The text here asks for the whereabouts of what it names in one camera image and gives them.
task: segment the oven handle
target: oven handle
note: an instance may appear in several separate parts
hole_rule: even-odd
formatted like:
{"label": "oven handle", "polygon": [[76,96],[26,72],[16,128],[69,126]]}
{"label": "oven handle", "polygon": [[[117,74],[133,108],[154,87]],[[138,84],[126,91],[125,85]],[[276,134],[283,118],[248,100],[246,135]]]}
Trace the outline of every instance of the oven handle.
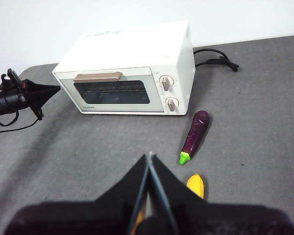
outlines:
{"label": "oven handle", "polygon": [[78,74],[74,78],[74,83],[85,82],[117,82],[123,74],[121,72]]}

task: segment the white toaster oven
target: white toaster oven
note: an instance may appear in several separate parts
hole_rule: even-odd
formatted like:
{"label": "white toaster oven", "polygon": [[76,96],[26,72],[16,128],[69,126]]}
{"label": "white toaster oven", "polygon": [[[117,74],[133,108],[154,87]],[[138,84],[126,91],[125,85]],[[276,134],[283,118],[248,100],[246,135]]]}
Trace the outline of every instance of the white toaster oven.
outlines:
{"label": "white toaster oven", "polygon": [[83,114],[184,115],[195,73],[188,23],[85,34],[52,73]]}

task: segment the black cable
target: black cable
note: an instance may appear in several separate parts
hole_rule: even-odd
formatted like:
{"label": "black cable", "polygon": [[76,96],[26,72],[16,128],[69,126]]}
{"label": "black cable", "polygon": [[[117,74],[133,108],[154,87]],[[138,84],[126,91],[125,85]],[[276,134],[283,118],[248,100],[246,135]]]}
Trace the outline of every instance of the black cable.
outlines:
{"label": "black cable", "polygon": [[9,125],[12,125],[14,122],[17,121],[17,119],[19,118],[19,111],[15,111],[15,118],[8,124],[3,124],[2,122],[0,122],[0,126],[9,126]]}
{"label": "black cable", "polygon": [[10,131],[19,131],[19,130],[23,130],[25,128],[28,128],[28,127],[31,127],[33,126],[39,119],[36,119],[36,121],[34,121],[32,124],[28,125],[28,126],[25,126],[25,127],[22,127],[22,128],[17,128],[17,129],[12,129],[12,130],[5,130],[5,131],[0,131],[0,133],[3,133],[3,132],[10,132]]}
{"label": "black cable", "polygon": [[209,59],[206,62],[196,64],[195,67],[198,67],[201,65],[226,65],[230,67],[234,72],[237,72],[239,65],[231,62],[224,52],[216,50],[216,49],[211,49],[211,48],[203,48],[203,49],[196,50],[194,52],[194,55],[202,51],[213,51],[213,52],[221,54],[222,56],[220,56],[219,59]]}

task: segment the oven window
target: oven window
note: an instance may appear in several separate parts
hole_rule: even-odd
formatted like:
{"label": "oven window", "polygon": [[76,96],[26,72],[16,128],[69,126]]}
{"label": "oven window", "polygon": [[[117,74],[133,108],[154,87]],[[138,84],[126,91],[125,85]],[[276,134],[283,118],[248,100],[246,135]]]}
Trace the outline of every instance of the oven window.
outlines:
{"label": "oven window", "polygon": [[88,104],[149,104],[142,81],[74,83]]}

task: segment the gray table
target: gray table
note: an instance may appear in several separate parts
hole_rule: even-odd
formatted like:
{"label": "gray table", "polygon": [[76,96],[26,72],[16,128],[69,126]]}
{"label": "gray table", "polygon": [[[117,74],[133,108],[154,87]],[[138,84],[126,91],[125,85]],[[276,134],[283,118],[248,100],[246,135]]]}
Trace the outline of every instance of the gray table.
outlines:
{"label": "gray table", "polygon": [[[25,205],[98,198],[149,151],[184,183],[201,174],[208,202],[263,204],[294,222],[294,36],[213,48],[240,70],[199,67],[183,117],[83,115],[61,90],[43,107],[43,121],[0,134],[0,234]],[[205,52],[196,60],[214,57]],[[57,84],[54,67],[28,68],[21,79]],[[212,123],[194,159],[180,166],[198,110]],[[34,120],[23,110],[14,127]]]}

